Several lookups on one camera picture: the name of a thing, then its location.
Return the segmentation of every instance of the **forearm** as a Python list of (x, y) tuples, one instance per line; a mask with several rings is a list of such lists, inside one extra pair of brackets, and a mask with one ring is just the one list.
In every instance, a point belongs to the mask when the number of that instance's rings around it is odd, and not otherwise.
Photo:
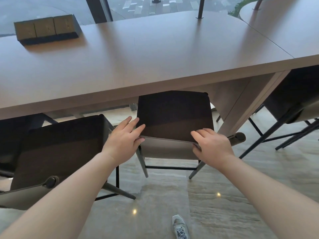
[(44, 196), (0, 238), (77, 238), (92, 204), (116, 165), (101, 153)]
[(236, 157), (221, 172), (244, 194), (278, 238), (318, 238), (319, 204)]

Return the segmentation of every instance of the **outdoor pavement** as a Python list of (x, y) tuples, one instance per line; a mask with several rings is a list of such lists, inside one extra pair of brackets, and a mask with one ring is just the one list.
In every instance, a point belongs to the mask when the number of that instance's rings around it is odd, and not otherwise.
[[(227, 15), (243, 0), (205, 0), (204, 10)], [(108, 0), (114, 21), (198, 10), (199, 0)], [(0, 0), (0, 35), (14, 34), (14, 22), (48, 16), (74, 14), (80, 25), (94, 20), (86, 0)]]

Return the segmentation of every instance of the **person's left hand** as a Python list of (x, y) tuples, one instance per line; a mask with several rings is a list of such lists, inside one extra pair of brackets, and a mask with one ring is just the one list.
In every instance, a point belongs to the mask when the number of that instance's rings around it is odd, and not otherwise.
[(131, 119), (132, 117), (129, 116), (112, 131), (102, 149), (102, 153), (110, 156), (116, 166), (129, 160), (145, 140), (139, 137), (145, 124), (133, 130), (139, 118), (130, 122)]

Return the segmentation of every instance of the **finger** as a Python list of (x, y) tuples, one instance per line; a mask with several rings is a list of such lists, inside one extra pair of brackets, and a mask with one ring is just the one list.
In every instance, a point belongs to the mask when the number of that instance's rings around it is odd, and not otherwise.
[(138, 138), (137, 140), (135, 140), (133, 144), (134, 151), (136, 151), (138, 146), (141, 145), (141, 143), (144, 141), (145, 141), (145, 138)]
[(201, 134), (202, 137), (206, 138), (209, 136), (209, 132), (203, 130), (203, 129), (200, 129), (200, 130), (197, 130), (196, 132), (198, 132), (199, 134)]
[(210, 128), (203, 128), (204, 131), (208, 132), (211, 135), (216, 135), (217, 132), (215, 132), (213, 129)]
[(195, 144), (193, 144), (193, 153), (200, 159), (202, 152)]
[(195, 131), (191, 131), (190, 134), (192, 135), (192, 137), (195, 139), (195, 141), (197, 141), (198, 143), (200, 143), (203, 139), (203, 137), (201, 136), (201, 134), (199, 134), (198, 132)]
[(145, 124), (139, 126), (133, 132), (131, 132), (131, 135), (133, 136), (133, 138), (137, 139), (141, 135), (141, 132), (144, 130), (144, 128), (145, 128)]
[(126, 127), (123, 128), (123, 130), (126, 132), (131, 132), (136, 126), (136, 124), (138, 123), (138, 121), (139, 121), (139, 118), (137, 117), (133, 121), (131, 121), (129, 124), (127, 124)]
[(117, 127), (114, 130), (123, 130), (123, 128), (126, 127), (126, 125), (130, 122), (131, 119), (132, 117), (129, 116), (124, 121), (122, 121), (119, 125), (117, 125)]

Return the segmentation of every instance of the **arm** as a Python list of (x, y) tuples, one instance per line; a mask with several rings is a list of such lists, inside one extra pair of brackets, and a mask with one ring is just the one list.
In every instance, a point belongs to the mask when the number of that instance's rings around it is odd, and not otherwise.
[(111, 172), (129, 160), (143, 138), (145, 128), (133, 128), (138, 118), (121, 122), (109, 136), (102, 152), (34, 204), (7, 228), (0, 239), (77, 238), (93, 202)]
[(191, 132), (193, 152), (223, 173), (250, 201), (279, 239), (319, 236), (319, 204), (236, 158), (227, 137), (204, 128)]

